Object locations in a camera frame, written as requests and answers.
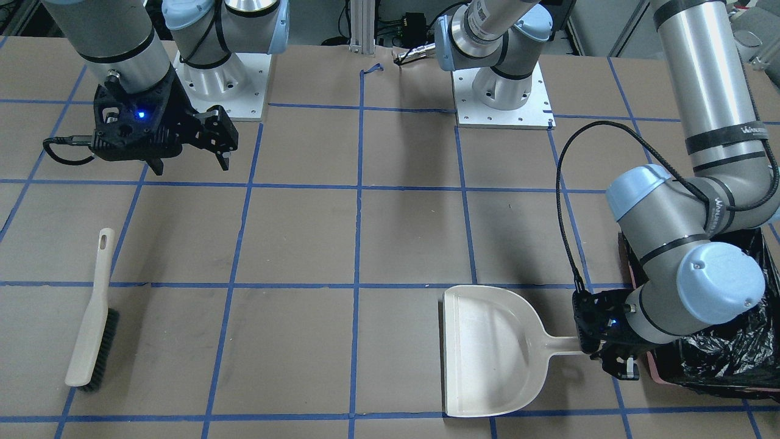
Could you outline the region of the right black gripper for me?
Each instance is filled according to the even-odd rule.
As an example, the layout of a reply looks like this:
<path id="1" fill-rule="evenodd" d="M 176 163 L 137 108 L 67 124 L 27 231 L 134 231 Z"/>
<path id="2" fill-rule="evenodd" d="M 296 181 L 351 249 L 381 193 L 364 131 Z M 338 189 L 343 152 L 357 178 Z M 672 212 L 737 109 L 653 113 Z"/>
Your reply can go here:
<path id="1" fill-rule="evenodd" d="M 90 152 L 109 161 L 146 162 L 161 177 L 164 159 L 183 152 L 183 145 L 215 155 L 229 171 L 239 134 L 225 109 L 214 105 L 198 112 L 175 73 L 167 73 L 147 91 L 129 93 L 118 73 L 109 73 L 94 96 L 95 129 Z"/>

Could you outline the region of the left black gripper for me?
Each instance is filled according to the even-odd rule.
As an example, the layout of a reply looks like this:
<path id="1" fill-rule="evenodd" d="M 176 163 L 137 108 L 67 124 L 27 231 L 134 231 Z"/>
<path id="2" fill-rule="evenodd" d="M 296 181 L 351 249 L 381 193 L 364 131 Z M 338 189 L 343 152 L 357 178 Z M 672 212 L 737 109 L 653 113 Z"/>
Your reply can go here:
<path id="1" fill-rule="evenodd" d="M 638 359 L 656 345 L 630 327 L 628 316 L 636 306 L 626 303 L 633 291 L 613 289 L 591 294 L 573 293 L 573 314 L 580 347 L 602 370 L 617 380 L 639 380 Z"/>

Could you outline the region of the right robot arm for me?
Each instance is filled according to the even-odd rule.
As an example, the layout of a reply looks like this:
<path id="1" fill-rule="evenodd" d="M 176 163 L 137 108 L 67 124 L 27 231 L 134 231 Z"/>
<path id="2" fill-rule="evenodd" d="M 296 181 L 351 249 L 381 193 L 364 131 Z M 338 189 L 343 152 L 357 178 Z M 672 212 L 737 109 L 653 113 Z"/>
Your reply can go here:
<path id="1" fill-rule="evenodd" d="M 172 61 L 142 1 L 44 1 L 99 84 L 94 133 L 48 137 L 53 161 L 145 162 L 162 175 L 184 145 L 212 153 L 222 170 L 239 146 L 229 105 L 250 98 L 260 112 L 266 86 L 244 58 L 270 58 L 289 41 L 287 1 L 164 1 Z"/>

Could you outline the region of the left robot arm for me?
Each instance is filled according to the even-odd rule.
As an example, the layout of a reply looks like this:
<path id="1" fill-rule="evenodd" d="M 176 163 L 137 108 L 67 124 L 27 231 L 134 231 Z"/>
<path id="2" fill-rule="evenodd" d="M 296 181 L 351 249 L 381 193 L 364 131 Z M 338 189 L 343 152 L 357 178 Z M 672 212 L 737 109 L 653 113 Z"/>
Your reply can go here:
<path id="1" fill-rule="evenodd" d="M 727 323 L 764 296 L 764 275 L 738 247 L 714 236 L 778 219 L 778 161 L 745 78 L 725 1 L 653 1 L 653 22 L 668 62 L 693 177 L 683 177 L 635 130 L 656 159 L 622 173 L 605 192 L 610 211 L 647 281 L 630 290 L 588 292 L 573 270 L 580 350 L 619 380 L 658 346 Z"/>

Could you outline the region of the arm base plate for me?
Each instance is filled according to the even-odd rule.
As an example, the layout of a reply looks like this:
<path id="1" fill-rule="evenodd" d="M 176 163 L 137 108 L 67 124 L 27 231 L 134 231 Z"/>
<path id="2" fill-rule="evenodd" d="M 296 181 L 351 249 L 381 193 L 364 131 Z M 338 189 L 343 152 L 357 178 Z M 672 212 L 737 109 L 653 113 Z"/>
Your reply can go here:
<path id="1" fill-rule="evenodd" d="M 501 77 L 491 68 L 452 72 L 458 125 L 476 129 L 548 130 L 555 117 L 541 65 L 521 80 Z"/>
<path id="2" fill-rule="evenodd" d="M 270 54 L 237 53 L 221 66 L 197 69 L 176 59 L 173 67 L 192 106 L 222 106 L 233 121 L 262 122 L 271 77 Z"/>

